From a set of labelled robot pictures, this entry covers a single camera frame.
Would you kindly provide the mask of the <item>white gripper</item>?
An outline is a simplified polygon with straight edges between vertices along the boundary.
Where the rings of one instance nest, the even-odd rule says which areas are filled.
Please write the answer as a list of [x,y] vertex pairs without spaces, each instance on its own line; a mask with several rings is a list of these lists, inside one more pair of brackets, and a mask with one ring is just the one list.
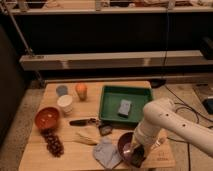
[[133,153],[139,146],[143,146],[144,156],[147,157],[153,144],[154,139],[152,137],[134,132],[130,143],[130,152]]

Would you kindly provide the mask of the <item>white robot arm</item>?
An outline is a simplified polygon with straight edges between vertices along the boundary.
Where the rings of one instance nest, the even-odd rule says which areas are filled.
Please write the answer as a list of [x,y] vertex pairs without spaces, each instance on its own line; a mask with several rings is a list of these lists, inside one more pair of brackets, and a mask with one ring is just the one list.
[[148,102],[143,107],[143,118],[133,132],[130,150],[142,145],[150,153],[161,129],[169,130],[213,157],[213,130],[184,119],[175,113],[175,104],[169,98]]

